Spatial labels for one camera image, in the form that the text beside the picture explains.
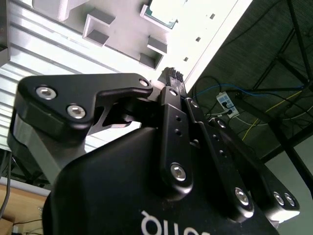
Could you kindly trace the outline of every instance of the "silver metal frame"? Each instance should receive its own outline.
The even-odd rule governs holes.
[[[0,0],[0,67],[10,60],[8,45],[8,1]]]

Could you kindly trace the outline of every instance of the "power strip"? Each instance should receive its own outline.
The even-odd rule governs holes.
[[[231,99],[229,98],[229,96],[228,96],[228,94],[226,92],[219,93],[216,96],[216,99],[220,103],[221,107],[224,110],[231,110],[231,111],[233,111],[231,114],[227,114],[229,118],[232,118],[234,116],[238,116],[239,115],[238,110],[236,109],[236,107],[234,106],[233,102],[231,101]],[[228,109],[228,108],[226,108],[226,107],[224,107],[222,105],[225,102],[226,102],[226,107],[231,107],[230,109]]]

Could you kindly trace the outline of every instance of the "blue cable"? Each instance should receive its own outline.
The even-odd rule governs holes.
[[[242,92],[244,92],[244,93],[246,93],[246,94],[253,95],[253,96],[261,96],[261,97],[267,96],[267,94],[253,94],[253,93],[247,92],[247,91],[245,91],[245,90],[243,90],[243,89],[241,89],[240,87],[237,87],[237,86],[235,86],[235,85],[231,85],[231,84],[221,84],[221,85],[215,85],[215,86],[209,87],[209,88],[205,89],[204,91],[199,92],[198,94],[196,94],[193,98],[195,98],[196,96],[201,95],[202,93],[204,93],[204,92],[206,92],[206,91],[208,91],[208,90],[210,90],[210,89],[212,89],[212,88],[219,87],[219,86],[223,86],[223,87],[234,87],[234,88],[236,88],[236,89],[238,89],[238,90],[240,90],[240,91],[242,91]]]

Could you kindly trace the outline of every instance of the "electrical wire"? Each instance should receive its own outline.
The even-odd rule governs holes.
[[[224,110],[223,112],[218,113],[218,114],[210,114],[210,116],[218,116],[218,115],[228,114],[228,112],[229,112],[229,110]]]
[[[209,87],[209,88],[203,90],[202,92],[197,93],[193,98],[195,98],[195,97],[201,95],[202,93],[204,93],[204,92],[206,92],[206,91],[208,91],[208,90],[210,90],[210,89],[213,89],[213,88],[219,87],[219,86],[221,86],[221,87],[223,87],[223,86],[225,86],[225,87],[234,87],[234,88],[236,88],[236,89],[238,89],[238,90],[240,90],[240,91],[242,91],[242,92],[244,92],[244,93],[246,93],[246,94],[248,94],[248,95],[252,95],[252,96],[261,96],[261,97],[264,97],[264,96],[265,96],[265,95],[262,95],[262,94],[253,94],[253,93],[247,92],[247,91],[241,89],[240,87],[237,87],[237,86],[232,85],[232,84],[219,84],[219,85],[216,85],[216,86]]]
[[[248,125],[248,126],[252,126],[251,123],[247,123],[247,122],[245,122],[244,120],[240,119],[239,117],[235,117],[235,118],[238,119],[239,121],[243,122],[244,124]],[[258,126],[266,126],[266,125],[268,125],[268,124],[267,124],[267,123],[258,124]]]
[[[297,117],[301,117],[301,116],[303,116],[304,114],[306,114],[308,111],[310,111],[311,109],[313,109],[313,105],[312,105],[306,112],[303,112],[303,113],[301,113],[301,114],[299,114],[299,115],[297,115],[297,116],[291,117],[291,118],[285,118],[285,119],[283,119],[283,120],[286,121],[286,120],[290,120],[290,119],[295,119],[295,118],[297,118]]]
[[[35,219],[35,220],[30,220],[30,221],[26,221],[26,222],[18,222],[18,223],[14,223],[14,225],[17,225],[17,224],[28,224],[28,223],[32,223],[32,222],[36,222],[36,221],[41,221],[42,219]]]
[[[281,96],[279,96],[279,95],[277,95],[278,97],[282,98],[283,100],[282,100],[281,102],[279,102],[279,103],[273,105],[273,106],[270,107],[269,109],[267,109],[267,110],[265,111],[265,113],[267,113],[267,112],[269,112],[270,110],[276,108],[277,106],[281,105],[281,104],[284,103],[285,101],[289,101],[290,98],[292,98],[292,97],[294,97],[294,96],[300,94],[301,92],[302,92],[302,91],[298,91],[297,93],[288,96],[286,99],[283,98],[283,97],[281,97]],[[258,120],[259,120],[259,119],[257,118],[257,119],[254,121],[254,123],[252,124],[252,126],[250,126],[250,127],[247,129],[247,131],[246,131],[244,137],[242,138],[242,140],[244,140],[244,139],[246,138],[247,134],[249,133],[249,131],[251,130],[251,128],[252,128],[253,126],[255,126],[255,124],[256,124],[256,122],[257,122]]]
[[[37,230],[40,230],[40,229],[42,229],[42,228],[33,229],[33,230],[29,231],[29,232],[26,232],[25,235],[29,235],[29,234],[38,234],[38,233],[33,233],[33,232],[34,232],[34,231],[37,231]]]
[[[252,126],[251,128],[254,128],[254,127],[258,126],[258,125],[259,125],[259,123],[255,124],[255,125],[254,125],[254,126]],[[248,129],[249,129],[249,128],[244,129],[244,130],[242,130],[242,131],[240,131],[240,132],[237,132],[237,133],[236,133],[236,135],[239,135],[239,134],[241,134],[242,132],[244,132],[244,131],[246,131],[246,130],[248,130]]]
[[[309,120],[305,120],[305,119],[297,119],[297,120],[295,120],[296,122],[297,122],[297,125],[300,125],[300,126],[307,126],[307,125],[309,125],[312,121],[309,121]]]
[[[247,33],[250,29],[252,29],[274,6],[276,6],[279,2],[281,2],[282,0],[279,0],[277,2],[275,2],[273,5],[271,5],[268,9],[266,9],[266,11],[257,19],[256,22],[254,22],[249,28],[247,28],[244,32],[240,33],[237,37],[235,37],[234,39],[230,40],[229,42],[225,43],[224,45],[221,46],[221,48],[224,48],[226,46],[228,46],[229,44],[231,44],[232,42],[234,42],[235,40],[237,40],[238,38],[240,38],[241,36],[243,36],[245,33]]]
[[[208,109],[208,112],[207,112],[206,114],[209,114],[209,113],[212,113],[212,110],[213,110],[214,107],[217,105],[218,101],[216,100],[216,102],[214,103],[214,105],[213,105],[211,108],[209,108],[209,107],[207,107],[207,106],[204,106],[204,105],[201,105],[201,104],[200,104],[200,102],[198,101],[198,95],[197,95],[197,93],[198,93],[198,92],[197,92],[197,84],[198,84],[201,80],[207,79],[207,78],[213,79],[213,80],[218,84],[218,86],[220,87],[220,92],[222,92],[222,87],[221,87],[221,84],[220,84],[220,82],[218,81],[218,79],[216,79],[215,77],[209,75],[209,76],[203,76],[203,77],[199,78],[199,79],[195,82],[195,84],[194,84],[194,86],[193,86],[193,88],[192,88],[192,90],[191,90],[191,96],[192,96],[192,98],[195,98],[196,102],[197,102],[202,108]]]
[[[2,219],[4,209],[9,201],[10,197],[10,186],[11,186],[11,162],[12,162],[12,153],[9,153],[9,163],[8,163],[8,177],[7,177],[7,183],[6,183],[6,193],[5,193],[5,198],[3,201],[3,204],[0,208],[0,219]]]
[[[296,104],[295,102],[290,101],[288,98],[283,98],[282,96],[277,95],[277,94],[274,94],[274,93],[267,93],[267,92],[266,92],[265,94],[270,94],[270,95],[276,96],[276,97],[278,97],[278,98],[281,98],[281,99],[283,99],[283,101],[287,101],[288,103],[290,103],[290,104],[292,104],[292,105],[298,107],[298,108],[301,109],[303,112],[305,112],[307,115],[309,115],[311,118],[313,118],[313,115],[312,115],[312,114],[310,114],[308,111],[306,111],[304,108],[302,108],[301,106],[299,106],[299,105]]]
[[[302,126],[301,125],[299,125],[299,123],[297,123],[296,121],[294,121],[293,119],[290,119],[289,120],[293,125],[297,125],[298,127],[300,127],[301,128],[301,130],[303,130],[303,128],[302,128]]]

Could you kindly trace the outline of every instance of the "white wall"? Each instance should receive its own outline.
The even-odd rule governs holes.
[[[306,139],[295,150],[313,173],[313,136]],[[310,191],[285,152],[266,163],[266,166],[288,188],[300,204],[300,214],[280,224],[280,235],[313,234],[313,199]]]

